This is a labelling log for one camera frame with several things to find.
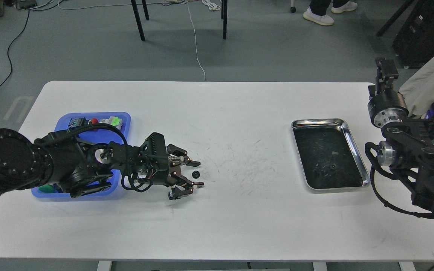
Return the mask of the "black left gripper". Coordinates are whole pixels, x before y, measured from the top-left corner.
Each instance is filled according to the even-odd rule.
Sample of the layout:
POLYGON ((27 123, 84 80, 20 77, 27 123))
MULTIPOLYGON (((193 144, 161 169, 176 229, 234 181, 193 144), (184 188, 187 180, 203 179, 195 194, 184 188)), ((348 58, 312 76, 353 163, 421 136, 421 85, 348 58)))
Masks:
POLYGON ((175 167, 178 165, 198 167, 201 163, 192 160, 186 150, 174 144, 166 146, 163 134, 151 133, 140 146, 140 156, 143 165, 138 168, 138 171, 145 172, 147 175, 138 178, 139 187, 145 184, 170 187, 168 198, 174 200, 191 195, 195 189, 205 185, 203 182, 189 180, 182 175, 179 167, 175 167))

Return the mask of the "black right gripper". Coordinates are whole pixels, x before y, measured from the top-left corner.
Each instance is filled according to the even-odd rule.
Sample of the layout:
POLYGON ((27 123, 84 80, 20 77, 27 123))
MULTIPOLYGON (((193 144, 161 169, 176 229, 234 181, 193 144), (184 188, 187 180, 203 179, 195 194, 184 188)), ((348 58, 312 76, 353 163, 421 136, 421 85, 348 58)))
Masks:
POLYGON ((403 95, 394 91, 394 81, 399 73, 392 59, 377 57, 376 84, 367 86, 369 102, 367 109, 374 127, 382 128, 389 122, 401 122, 408 118, 408 107, 403 95))

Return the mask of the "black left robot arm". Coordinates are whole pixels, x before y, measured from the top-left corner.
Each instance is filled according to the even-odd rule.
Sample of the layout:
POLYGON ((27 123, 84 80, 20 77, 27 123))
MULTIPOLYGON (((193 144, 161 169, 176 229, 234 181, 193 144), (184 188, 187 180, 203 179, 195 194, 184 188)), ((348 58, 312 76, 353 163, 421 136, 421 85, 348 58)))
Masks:
POLYGON ((157 132, 141 146, 130 146, 119 129, 101 122, 50 132, 34 142, 0 128, 0 196, 46 184, 57 184, 71 198, 91 195, 109 189, 113 170, 119 170, 123 189, 142 193, 165 186, 170 200, 180 199, 204 186, 182 175, 183 165, 200 162, 166 145, 157 132))

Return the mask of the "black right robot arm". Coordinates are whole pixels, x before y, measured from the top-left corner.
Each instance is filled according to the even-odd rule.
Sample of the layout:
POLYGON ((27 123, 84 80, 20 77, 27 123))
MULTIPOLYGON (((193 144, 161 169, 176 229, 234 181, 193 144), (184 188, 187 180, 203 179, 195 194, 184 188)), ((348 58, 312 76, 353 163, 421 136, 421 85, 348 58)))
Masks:
POLYGON ((417 218, 434 219, 434 103, 424 118, 409 117, 405 99, 393 89, 399 77, 391 59, 378 57, 376 83, 368 87, 367 109, 372 125, 384 141, 367 142, 365 154, 371 163, 371 186, 385 207, 417 218), (388 202, 376 189, 375 173, 399 180, 410 192, 411 203, 425 210, 410 212, 388 202))

